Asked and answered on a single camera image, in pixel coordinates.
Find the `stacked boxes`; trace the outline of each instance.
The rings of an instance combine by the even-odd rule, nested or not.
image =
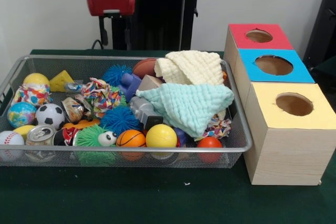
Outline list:
[[[278,25],[229,25],[234,73],[254,144],[253,185],[317,185],[336,147],[336,114]]]

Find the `mint green washcloth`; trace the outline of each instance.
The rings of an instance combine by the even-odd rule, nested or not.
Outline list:
[[[209,121],[233,101],[231,89],[224,85],[162,84],[157,89],[137,91],[148,100],[164,122],[178,127],[191,137],[201,136]]]

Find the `black cable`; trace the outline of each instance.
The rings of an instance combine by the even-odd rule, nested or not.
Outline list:
[[[98,40],[98,39],[96,39],[96,40],[94,41],[94,43],[93,43],[91,49],[94,49],[97,43],[99,43],[99,45],[100,45],[100,49],[104,49],[104,48],[103,48],[103,45],[102,45],[102,43],[101,43],[101,41]]]

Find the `soccer ball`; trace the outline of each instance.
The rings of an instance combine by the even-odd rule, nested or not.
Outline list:
[[[42,105],[36,112],[36,119],[38,124],[50,124],[57,130],[65,123],[62,108],[53,103]]]

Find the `metal basket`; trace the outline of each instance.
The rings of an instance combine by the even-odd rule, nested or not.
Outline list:
[[[38,72],[51,79],[61,71],[67,70],[74,80],[86,83],[90,77],[100,78],[113,65],[133,67],[142,59],[144,58],[22,57],[16,61],[0,86],[0,131],[13,130],[6,117],[7,110],[15,91],[28,74]],[[195,143],[185,148],[0,145],[0,166],[231,168],[241,153],[251,147],[252,141],[231,69],[225,61],[222,61],[222,67],[228,75],[225,85],[231,88],[235,95],[234,103],[228,108],[228,114],[232,119],[232,131],[229,137],[222,140],[224,148],[195,148]],[[51,97],[54,103],[60,105],[66,94],[53,93]],[[14,155],[19,158],[5,162],[1,159],[3,155]]]

